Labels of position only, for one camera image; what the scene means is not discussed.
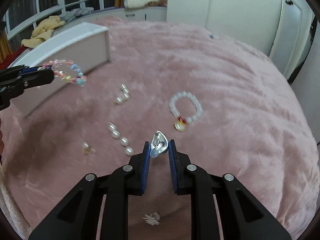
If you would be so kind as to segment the baroque pearl gold earring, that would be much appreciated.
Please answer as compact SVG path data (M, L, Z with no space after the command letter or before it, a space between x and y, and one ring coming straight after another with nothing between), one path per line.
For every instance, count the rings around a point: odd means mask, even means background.
M86 155L88 154L95 154L96 150L94 148L92 148L92 146L87 143L87 142L83 142L82 143L82 152Z

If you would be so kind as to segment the long four-pearl earring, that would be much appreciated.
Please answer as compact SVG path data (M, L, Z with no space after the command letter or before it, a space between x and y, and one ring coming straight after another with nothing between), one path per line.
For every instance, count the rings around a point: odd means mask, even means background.
M114 123L110 122L108 124L108 129L111 133L111 136L113 139L116 139L119 141L121 146L123 146L125 154L127 156L132 156L134 154L133 148L130 146L129 139L126 137L121 136L121 133L117 130L117 127Z

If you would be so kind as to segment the white bead bracelet gold charm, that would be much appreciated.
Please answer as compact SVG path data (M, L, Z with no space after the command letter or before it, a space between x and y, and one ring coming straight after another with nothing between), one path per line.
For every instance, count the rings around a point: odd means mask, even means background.
M169 109L175 117L174 128L183 132L197 122L203 115L203 107L199 99L191 92L181 91L172 95Z

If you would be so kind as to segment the silver teardrop earring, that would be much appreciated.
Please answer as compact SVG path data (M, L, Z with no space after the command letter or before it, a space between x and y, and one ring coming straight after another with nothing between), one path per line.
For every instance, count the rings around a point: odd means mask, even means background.
M169 142L167 137L161 132L156 131L150 145L150 157L157 158L168 151Z

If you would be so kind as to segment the red cloth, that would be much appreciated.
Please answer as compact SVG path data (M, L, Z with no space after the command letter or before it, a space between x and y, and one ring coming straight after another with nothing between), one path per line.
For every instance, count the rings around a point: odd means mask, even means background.
M15 52L8 54L3 60L1 60L1 64L11 64L15 61L25 50L27 47L20 46Z

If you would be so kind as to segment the yellow blanket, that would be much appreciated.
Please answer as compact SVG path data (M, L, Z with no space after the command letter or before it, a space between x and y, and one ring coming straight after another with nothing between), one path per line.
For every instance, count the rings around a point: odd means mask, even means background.
M49 16L42 20L36 29L33 30L29 39L23 39L21 45L27 48L35 48L46 40L50 39L55 29L65 25L65 21L59 16Z

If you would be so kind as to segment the white storage box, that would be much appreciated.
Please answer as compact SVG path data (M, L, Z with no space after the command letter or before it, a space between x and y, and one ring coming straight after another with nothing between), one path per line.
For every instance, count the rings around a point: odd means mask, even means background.
M32 50L22 53L11 65L40 66L51 60L71 60L79 65L86 74L93 68L111 61L109 28L93 24L80 23L68 28ZM55 78L49 85L26 90L11 103L28 116L44 100L48 99L66 83Z

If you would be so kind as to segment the silver spiky flower earring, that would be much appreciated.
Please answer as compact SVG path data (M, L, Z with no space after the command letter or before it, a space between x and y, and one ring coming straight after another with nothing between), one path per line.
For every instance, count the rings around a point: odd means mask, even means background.
M160 215L157 212L151 213L150 215L144 215L143 220L146 224L151 226L159 225L160 224Z

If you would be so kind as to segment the grey folded clothes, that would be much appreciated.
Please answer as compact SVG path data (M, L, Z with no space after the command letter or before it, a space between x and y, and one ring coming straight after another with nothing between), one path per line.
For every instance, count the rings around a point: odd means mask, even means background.
M81 18L81 17L84 17L86 15L89 15L93 11L94 11L93 7L76 8L76 9L73 9L71 11L66 11L66 12L60 14L59 18L62 21L66 22L66 23L69 23L69 22L72 22L72 21L76 20L77 18Z

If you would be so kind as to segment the curved pearl earring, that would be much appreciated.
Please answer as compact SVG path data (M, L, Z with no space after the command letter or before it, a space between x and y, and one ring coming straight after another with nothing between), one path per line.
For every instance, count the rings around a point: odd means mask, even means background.
M121 94L114 99L115 105L122 105L130 99L130 91L125 84L120 85Z

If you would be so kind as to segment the pink plush bedspread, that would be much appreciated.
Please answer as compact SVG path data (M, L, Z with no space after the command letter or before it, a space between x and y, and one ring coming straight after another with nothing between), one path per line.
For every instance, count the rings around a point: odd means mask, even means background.
M1 191L28 237L87 173L125 165L156 130L208 173L232 173L297 239L319 194L318 150L300 104L262 52L206 29L97 21L110 29L110 63L84 86L64 83L28 117L1 112Z

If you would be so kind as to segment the white window bench cabinet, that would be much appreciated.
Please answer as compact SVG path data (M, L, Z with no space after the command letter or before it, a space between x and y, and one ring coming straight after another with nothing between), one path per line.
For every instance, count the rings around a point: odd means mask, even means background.
M82 16L66 23L64 26L54 30L56 35L68 28L78 25L82 22L94 23L105 17L115 17L126 21L150 21L150 22L166 22L167 21L167 7L144 7L141 9L125 9L116 8L102 11L95 11L89 15Z

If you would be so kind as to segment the white door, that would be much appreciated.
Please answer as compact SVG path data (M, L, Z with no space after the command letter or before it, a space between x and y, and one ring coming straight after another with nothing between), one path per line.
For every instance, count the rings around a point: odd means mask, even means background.
M287 79L299 65L312 20L313 12L305 0L282 0L269 58Z

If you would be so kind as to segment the white wardrobe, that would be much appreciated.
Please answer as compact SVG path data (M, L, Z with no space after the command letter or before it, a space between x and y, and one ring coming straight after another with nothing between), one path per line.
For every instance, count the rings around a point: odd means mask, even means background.
M204 27L265 54L271 51L282 0L168 0L167 21Z

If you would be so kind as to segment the window frame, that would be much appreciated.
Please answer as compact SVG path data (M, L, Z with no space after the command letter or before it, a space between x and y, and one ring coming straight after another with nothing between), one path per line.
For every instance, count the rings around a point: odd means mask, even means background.
M24 29L35 29L40 20L73 9L95 11L114 7L114 0L13 0L4 15L5 31L10 40Z

